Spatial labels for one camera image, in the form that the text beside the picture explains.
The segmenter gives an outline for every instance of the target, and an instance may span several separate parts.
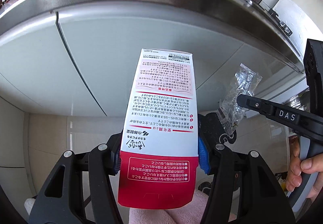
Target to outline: human hand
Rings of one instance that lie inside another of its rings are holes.
[[[319,172],[318,177],[309,192],[307,198],[312,201],[316,199],[323,187],[323,154],[319,154],[304,161],[299,159],[300,146],[298,140],[293,143],[293,154],[290,158],[289,169],[286,179],[286,188],[288,191],[294,191],[302,183],[301,173],[312,174]]]

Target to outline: silver screw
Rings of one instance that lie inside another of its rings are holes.
[[[253,157],[258,157],[259,153],[257,151],[251,151],[250,155],[253,156]]]
[[[64,157],[69,157],[72,155],[72,151],[68,150],[64,152]]]
[[[218,150],[224,150],[224,145],[223,144],[216,144],[215,148]]]
[[[106,144],[101,144],[98,146],[99,150],[106,150],[108,148],[108,146]]]

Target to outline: white das lettering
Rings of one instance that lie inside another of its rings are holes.
[[[279,113],[279,116],[282,117],[284,115],[284,112],[281,110],[280,113]],[[288,117],[288,112],[286,113],[286,115],[284,116],[284,118],[287,118],[289,119]],[[291,118],[290,118],[291,121],[295,120],[295,114],[292,114]]]

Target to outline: red label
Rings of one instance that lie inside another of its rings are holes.
[[[120,151],[118,202],[143,209],[178,208],[192,201],[198,157]]]

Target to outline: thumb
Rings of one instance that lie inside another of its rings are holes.
[[[323,172],[323,154],[303,160],[301,163],[301,169],[306,174]]]

